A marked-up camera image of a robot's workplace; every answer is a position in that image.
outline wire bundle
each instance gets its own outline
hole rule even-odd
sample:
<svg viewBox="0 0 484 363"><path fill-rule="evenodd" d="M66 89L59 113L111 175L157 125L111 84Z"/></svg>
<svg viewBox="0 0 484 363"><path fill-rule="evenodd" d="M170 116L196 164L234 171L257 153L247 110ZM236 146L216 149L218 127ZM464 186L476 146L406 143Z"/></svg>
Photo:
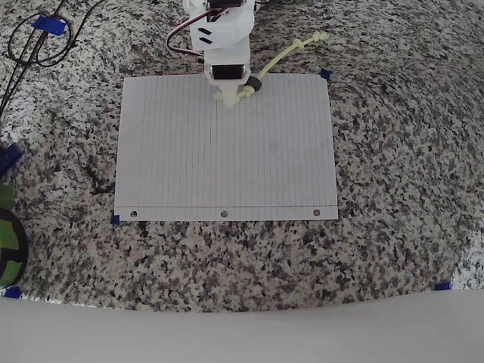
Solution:
<svg viewBox="0 0 484 363"><path fill-rule="evenodd" d="M61 8L64 6L67 0L61 0L60 4L57 6L55 9L55 12L52 15L47 15L43 12L35 13L34 15L29 16L28 18L22 20L14 29L12 34L10 35L10 39L8 40L8 57L12 59L15 62L15 68L14 71L11 74L11 77L8 81L7 88L5 89L5 93L3 94L2 102L0 103L0 118L2 117L2 114L5 111L5 108L8 105L8 102L10 101L12 95L15 93L15 90L17 89L18 85L22 81L22 79L25 76L25 73L27 70L32 66L32 65L37 65L40 67L48 68L48 67L53 67L57 64L59 64L61 61L65 59L65 57L69 54L70 50L76 46L76 40L79 37L79 34L82 31L82 28L85 25L85 22L91 15L94 9L96 9L97 6L105 2L106 0L99 0L96 2L85 14L84 18L82 19L81 25L79 26L77 33L73 33L73 26L70 23L68 19L63 17L62 15L59 15L59 12L61 11ZM12 51L12 44L14 42L15 36L19 32L19 29L22 27L22 25L29 23L32 21L34 18L37 17L44 17L45 20L47 19L55 19L64 22L67 25L67 42L66 45L55 55L52 55L50 57L46 57L43 59L39 59L39 52L42 48L42 46L45 44L45 40L48 37L48 33L46 31L42 31L42 34L40 37L37 39L37 42L33 46L32 51L30 52L30 55L26 58L26 54L29 50L29 48L32 45L34 35L40 31L36 28L32 30L32 32L29 35L29 38L26 41L26 44L24 45L20 55L16 57L14 55L14 52Z"/></svg>

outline blue tape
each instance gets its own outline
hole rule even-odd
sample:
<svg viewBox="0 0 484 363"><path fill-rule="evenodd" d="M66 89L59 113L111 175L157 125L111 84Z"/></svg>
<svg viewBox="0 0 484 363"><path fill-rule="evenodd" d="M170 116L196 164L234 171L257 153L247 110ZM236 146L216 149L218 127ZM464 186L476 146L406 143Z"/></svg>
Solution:
<svg viewBox="0 0 484 363"><path fill-rule="evenodd" d="M20 288L17 286L9 287L7 291L5 291L5 297L10 297L11 299L19 299L21 295Z"/></svg>
<svg viewBox="0 0 484 363"><path fill-rule="evenodd" d="M32 24L33 28L44 30L47 33L61 36L64 34L66 24L52 17L40 17Z"/></svg>
<svg viewBox="0 0 484 363"><path fill-rule="evenodd" d="M329 81L330 77L331 77L331 72L329 70L326 70L325 68L321 68L321 78L324 78L327 81Z"/></svg>
<svg viewBox="0 0 484 363"><path fill-rule="evenodd" d="M111 225L119 225L119 216L114 214L111 216Z"/></svg>
<svg viewBox="0 0 484 363"><path fill-rule="evenodd" d="M444 290L452 290L452 284L450 282L445 282L444 284L435 284L433 287L434 291L444 291Z"/></svg>
<svg viewBox="0 0 484 363"><path fill-rule="evenodd" d="M4 175L22 157L22 153L14 144L0 155L0 176Z"/></svg>

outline green object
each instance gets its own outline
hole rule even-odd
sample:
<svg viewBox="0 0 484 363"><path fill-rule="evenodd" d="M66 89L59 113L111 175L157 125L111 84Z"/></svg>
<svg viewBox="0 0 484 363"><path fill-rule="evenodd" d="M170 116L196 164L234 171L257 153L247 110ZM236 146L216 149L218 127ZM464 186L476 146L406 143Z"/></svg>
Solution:
<svg viewBox="0 0 484 363"><path fill-rule="evenodd" d="M25 271L29 247L18 218L0 208L0 289L15 285Z"/></svg>
<svg viewBox="0 0 484 363"><path fill-rule="evenodd" d="M15 185L0 184L0 208L11 210L14 207Z"/></svg>
<svg viewBox="0 0 484 363"><path fill-rule="evenodd" d="M18 239L12 222L0 219L0 248L18 250Z"/></svg>
<svg viewBox="0 0 484 363"><path fill-rule="evenodd" d="M0 277L0 289L9 287L14 283L22 269L22 265L22 262L7 261L5 271Z"/></svg>

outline yellow cable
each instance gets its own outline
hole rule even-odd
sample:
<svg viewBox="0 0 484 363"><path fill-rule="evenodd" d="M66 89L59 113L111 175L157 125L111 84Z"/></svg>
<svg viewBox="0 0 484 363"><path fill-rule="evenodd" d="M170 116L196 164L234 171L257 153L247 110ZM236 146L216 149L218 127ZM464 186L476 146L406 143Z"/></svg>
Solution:
<svg viewBox="0 0 484 363"><path fill-rule="evenodd" d="M319 42L320 40L327 40L328 38L329 34L327 34L326 32L315 32L311 38L305 40L304 42L299 39L294 39L293 44L284 49L281 53L276 55L274 59L267 63L267 65L257 74L256 78L261 81L262 77L265 76L267 72L278 63L278 61L286 57L290 52L295 51L296 49L304 49L304 47L311 42ZM237 93L237 102L240 101L242 97L250 97L254 93L256 93L254 87L252 87L251 85L245 85L244 88L242 88L242 91ZM216 94L216 98L222 98L220 92Z"/></svg>

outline lined paper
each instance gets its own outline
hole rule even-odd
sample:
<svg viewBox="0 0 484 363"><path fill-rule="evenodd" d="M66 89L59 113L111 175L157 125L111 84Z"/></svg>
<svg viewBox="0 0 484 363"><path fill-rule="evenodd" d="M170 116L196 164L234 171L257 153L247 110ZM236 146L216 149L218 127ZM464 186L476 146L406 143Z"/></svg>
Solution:
<svg viewBox="0 0 484 363"><path fill-rule="evenodd" d="M229 110L204 75L126 78L122 221L337 219L327 83L269 74Z"/></svg>

